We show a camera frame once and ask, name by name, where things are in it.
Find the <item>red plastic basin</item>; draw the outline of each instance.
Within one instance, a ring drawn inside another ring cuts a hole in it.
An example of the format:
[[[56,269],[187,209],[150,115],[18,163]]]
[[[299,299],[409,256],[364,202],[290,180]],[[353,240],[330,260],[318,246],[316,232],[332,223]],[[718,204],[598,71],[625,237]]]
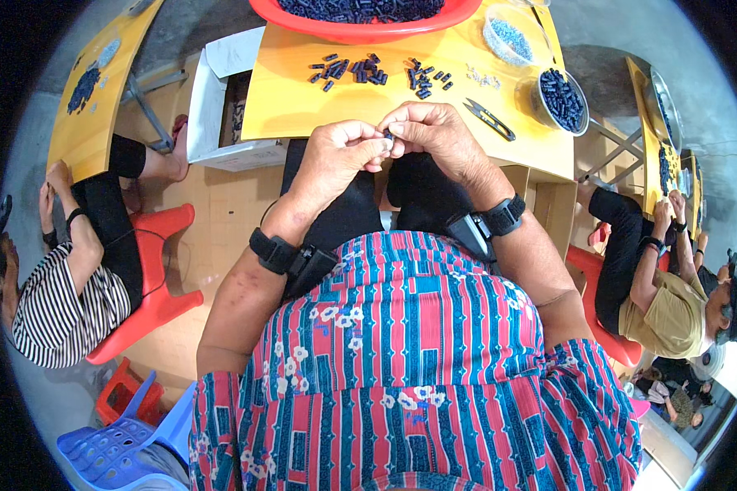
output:
[[[393,24],[340,24],[306,19],[286,13],[276,0],[250,0],[257,14],[268,22],[290,31],[311,34],[342,44],[381,44],[408,38],[415,34],[442,31],[464,22],[478,10],[482,0],[445,0],[439,14],[413,22]]]

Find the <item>striped shirt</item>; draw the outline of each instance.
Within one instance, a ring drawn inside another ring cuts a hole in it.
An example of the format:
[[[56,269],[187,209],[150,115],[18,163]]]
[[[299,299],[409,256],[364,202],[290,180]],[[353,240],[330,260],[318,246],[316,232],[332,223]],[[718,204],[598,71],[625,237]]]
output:
[[[199,380],[193,489],[630,489],[638,422],[594,341],[454,242],[377,232]]]
[[[131,314],[122,280],[98,266],[77,296],[66,258],[71,242],[50,250],[22,286],[11,333],[36,365],[76,365]]]

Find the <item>white box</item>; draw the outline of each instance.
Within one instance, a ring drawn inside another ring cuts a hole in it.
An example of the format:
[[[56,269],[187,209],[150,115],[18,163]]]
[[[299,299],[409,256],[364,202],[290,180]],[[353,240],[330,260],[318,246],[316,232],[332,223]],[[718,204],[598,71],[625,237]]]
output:
[[[207,43],[199,58],[188,110],[188,162],[226,171],[280,165],[287,149],[281,140],[239,142],[219,148],[229,75],[254,67],[265,27]]]

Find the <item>floral shirt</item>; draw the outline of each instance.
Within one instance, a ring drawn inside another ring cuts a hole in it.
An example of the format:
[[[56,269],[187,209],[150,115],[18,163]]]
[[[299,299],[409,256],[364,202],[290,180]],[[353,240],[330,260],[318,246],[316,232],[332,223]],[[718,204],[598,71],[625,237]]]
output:
[[[194,395],[193,489],[630,489],[641,446],[595,342],[453,241],[377,232]]]

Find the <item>yellow t-shirt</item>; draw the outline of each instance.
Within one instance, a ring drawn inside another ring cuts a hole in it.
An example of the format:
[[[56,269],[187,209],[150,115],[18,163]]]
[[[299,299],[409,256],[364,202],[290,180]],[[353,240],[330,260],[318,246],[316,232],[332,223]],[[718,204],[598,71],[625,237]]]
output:
[[[628,297],[619,309],[619,333],[659,357],[690,358],[700,355],[704,338],[704,306],[708,296],[699,277],[690,283],[656,270],[652,284],[658,293],[647,315]]]

